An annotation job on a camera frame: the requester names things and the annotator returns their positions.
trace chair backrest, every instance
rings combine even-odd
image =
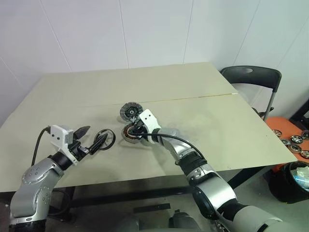
[[[281,80],[281,73],[275,69],[258,66],[231,66],[220,71],[222,76],[231,83],[245,83],[277,89]]]

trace black trash bin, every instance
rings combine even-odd
[[[295,203],[309,199],[309,192],[296,183],[291,170],[309,166],[309,163],[296,161],[283,165],[270,179],[269,189],[281,202]]]

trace white tiled wall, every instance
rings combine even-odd
[[[43,73],[211,61],[276,68],[273,115],[309,95],[309,0],[1,0],[0,125]],[[240,87],[263,110],[260,88]]]

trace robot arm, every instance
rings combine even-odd
[[[220,220],[230,232],[292,231],[290,225],[278,217],[255,206],[240,204],[233,189],[207,163],[200,151],[188,143],[167,136],[183,139],[176,129],[162,129],[150,110],[143,111],[138,120],[124,132],[124,138],[129,142],[132,138],[134,141],[145,138],[170,151],[193,187],[193,197],[205,218]]]
[[[52,190],[71,165],[77,165],[87,154],[93,155],[107,139],[107,134],[99,136],[94,143],[85,148],[78,141],[89,127],[77,131],[64,126],[52,125],[48,132],[51,143],[57,149],[49,156],[26,170],[20,188],[11,200],[10,231],[45,230]]]

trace beige tabletop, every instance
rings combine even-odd
[[[84,146],[90,145],[103,128],[116,134],[111,149],[70,167],[58,187],[182,174],[162,147],[122,139],[125,123],[119,110],[130,101],[150,109],[162,127],[179,129],[218,171],[295,161],[235,93],[209,63],[48,76],[0,128],[0,191],[19,187],[39,132],[51,124],[73,129],[91,126],[81,139]],[[49,135],[43,136],[37,161],[54,153]]]

